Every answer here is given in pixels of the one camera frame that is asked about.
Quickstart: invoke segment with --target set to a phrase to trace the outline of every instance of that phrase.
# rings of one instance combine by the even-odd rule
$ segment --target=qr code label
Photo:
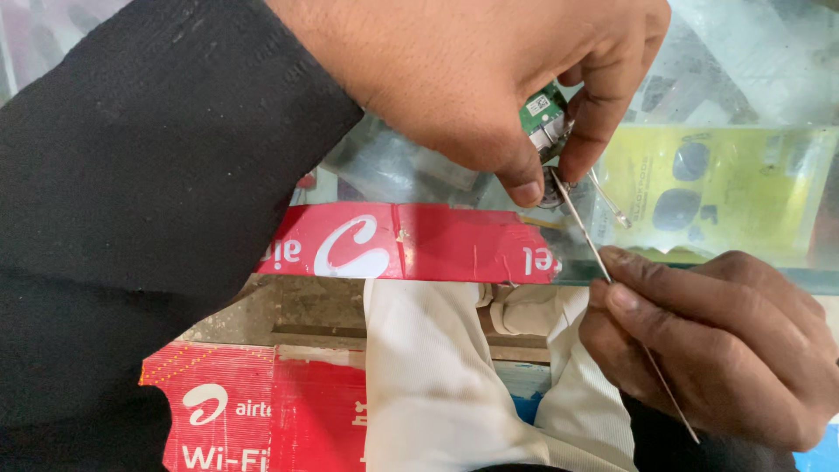
[[[550,102],[548,102],[548,97],[545,95],[539,95],[532,102],[527,104],[527,111],[530,112],[530,116],[534,117],[549,106]]]

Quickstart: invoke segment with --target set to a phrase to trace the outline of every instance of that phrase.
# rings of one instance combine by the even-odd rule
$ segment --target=finger
[[[661,354],[692,424],[762,442],[800,440],[795,424],[804,408],[740,339],[676,316],[620,283],[609,286],[606,304],[621,328]]]
[[[492,172],[513,202],[534,207],[545,189],[539,153],[511,111],[518,110],[515,102],[508,105],[499,98],[493,108],[465,115],[445,133],[418,135],[418,142],[468,169]]]
[[[641,60],[644,74],[653,64],[655,56],[661,49],[661,44],[664,43],[664,37],[670,27],[671,16],[670,4],[666,0],[660,0],[657,8],[654,8],[652,13],[647,15],[647,39],[644,41],[644,57]]]
[[[659,380],[646,353],[606,309],[608,285],[591,284],[589,307],[580,324],[580,340],[603,375],[618,389],[644,403],[668,412],[669,398],[659,388]]]
[[[580,85],[582,82],[582,65],[574,64],[571,68],[563,73],[560,74],[559,77],[560,84],[564,87],[576,87]]]
[[[545,178],[539,153],[519,129],[519,139],[510,150],[498,149],[504,164],[495,171],[501,185],[520,207],[535,207],[545,192]]]
[[[616,281],[668,312],[741,339],[796,393],[805,388],[808,364],[815,361],[809,341],[754,289],[671,269],[614,247],[603,248],[601,256]]]
[[[617,60],[608,55],[604,59],[583,60],[581,72],[585,86],[572,99],[578,102],[571,115],[575,119],[574,128],[560,157],[564,180],[579,181],[612,138],[643,76],[642,48],[643,45],[637,52],[630,51]]]
[[[839,349],[825,329],[824,308],[769,264],[740,251],[728,251],[690,271],[752,287],[794,323],[827,359],[839,357]]]

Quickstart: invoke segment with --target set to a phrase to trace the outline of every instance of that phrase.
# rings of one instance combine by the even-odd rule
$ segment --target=black sleeve
[[[259,0],[135,0],[0,109],[0,469],[150,469],[143,358],[362,116]]]
[[[639,472],[790,472],[792,453],[775,451],[745,439],[697,431],[694,443],[685,425],[621,392],[635,440],[633,462]]]

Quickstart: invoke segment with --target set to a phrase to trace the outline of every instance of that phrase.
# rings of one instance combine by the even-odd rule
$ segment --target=green circuit board
[[[560,92],[559,84],[552,81],[530,96],[519,110],[519,119],[525,133],[531,134],[540,126],[561,117],[568,103]]]

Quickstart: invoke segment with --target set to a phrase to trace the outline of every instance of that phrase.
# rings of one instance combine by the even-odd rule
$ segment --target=screwdriver
[[[574,220],[576,221],[577,225],[580,226],[580,230],[582,230],[582,235],[586,239],[586,242],[588,243],[588,247],[590,247],[591,251],[594,252],[594,258],[595,258],[595,260],[597,260],[597,264],[600,265],[600,270],[602,270],[603,275],[606,276],[606,280],[609,282],[609,284],[612,284],[614,282],[614,280],[612,279],[612,276],[609,275],[609,271],[606,269],[606,265],[603,264],[603,259],[600,257],[600,253],[597,252],[597,247],[594,245],[594,241],[592,241],[591,237],[588,235],[588,232],[586,231],[586,226],[582,223],[582,219],[580,219],[580,214],[577,213],[576,208],[574,208],[574,203],[572,203],[571,199],[568,197],[568,191],[562,185],[562,181],[556,175],[556,171],[554,170],[553,167],[550,168],[550,174],[554,178],[554,181],[556,183],[556,188],[559,189],[560,194],[562,195],[562,198],[565,200],[565,204],[568,206],[568,209],[571,211],[571,216],[574,217]],[[647,346],[641,344],[641,347],[644,348],[644,352],[647,354],[647,357],[649,358],[649,362],[653,365],[653,368],[655,369],[655,373],[658,374],[659,380],[661,380],[661,385],[663,385],[664,390],[667,391],[667,396],[670,397],[670,401],[673,402],[673,406],[675,407],[676,411],[679,413],[679,417],[681,418],[682,422],[687,427],[687,431],[688,431],[688,433],[690,433],[690,437],[693,438],[693,440],[697,444],[699,444],[700,443],[699,442],[699,437],[696,436],[696,431],[693,430],[693,427],[687,421],[687,417],[685,417],[685,414],[682,412],[681,408],[679,407],[679,402],[676,401],[676,397],[673,395],[673,391],[670,389],[670,386],[667,385],[667,380],[664,379],[664,374],[662,374],[661,369],[659,368],[659,364],[655,361],[655,357],[653,357],[653,353],[649,352],[649,348]]]

